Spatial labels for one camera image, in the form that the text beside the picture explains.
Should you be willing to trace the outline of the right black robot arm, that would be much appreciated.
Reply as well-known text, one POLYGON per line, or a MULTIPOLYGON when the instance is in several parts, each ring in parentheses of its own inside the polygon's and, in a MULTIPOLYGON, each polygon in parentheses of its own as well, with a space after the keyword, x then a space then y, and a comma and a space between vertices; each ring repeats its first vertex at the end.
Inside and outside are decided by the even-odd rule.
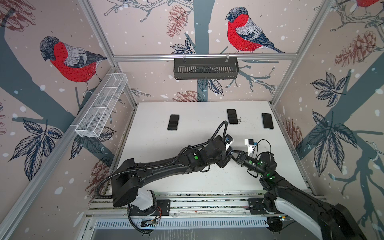
POLYGON ((320 240, 365 240, 366 236, 350 211, 341 204, 331 205, 292 185, 280 176, 271 152, 260 153, 257 159, 244 151, 236 151, 236 163, 260 175, 266 191, 264 208, 274 214, 288 215, 320 240))

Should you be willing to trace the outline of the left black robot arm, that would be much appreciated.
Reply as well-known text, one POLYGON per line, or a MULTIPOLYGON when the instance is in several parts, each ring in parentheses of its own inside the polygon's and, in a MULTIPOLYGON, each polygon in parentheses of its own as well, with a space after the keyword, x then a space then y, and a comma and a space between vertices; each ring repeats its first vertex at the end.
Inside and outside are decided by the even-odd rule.
POLYGON ((154 181, 174 175, 203 172, 206 167, 216 164, 220 168, 230 160, 230 135, 216 136, 206 145, 185 147, 180 154, 157 162, 136 163, 133 158, 125 160, 113 173, 113 206, 124 207, 138 196, 139 189, 154 181))

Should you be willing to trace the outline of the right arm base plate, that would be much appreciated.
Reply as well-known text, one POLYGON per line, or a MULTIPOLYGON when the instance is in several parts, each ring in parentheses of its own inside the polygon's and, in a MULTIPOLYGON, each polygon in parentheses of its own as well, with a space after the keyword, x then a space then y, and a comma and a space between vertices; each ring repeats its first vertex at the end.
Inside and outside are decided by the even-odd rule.
POLYGON ((248 199, 248 204, 247 210, 250 211, 251 215, 272 215, 276 213, 267 211, 264 205, 264 199, 261 198, 248 199))

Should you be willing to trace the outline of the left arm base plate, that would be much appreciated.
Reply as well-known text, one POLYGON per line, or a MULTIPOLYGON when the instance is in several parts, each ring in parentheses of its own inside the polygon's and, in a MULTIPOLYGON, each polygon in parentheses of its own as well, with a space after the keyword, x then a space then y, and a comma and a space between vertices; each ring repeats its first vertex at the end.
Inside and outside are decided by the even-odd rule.
POLYGON ((170 214, 171 201, 170 200, 157 200, 156 204, 147 210, 140 210, 134 205, 130 205, 128 213, 130 216, 168 216, 170 214))

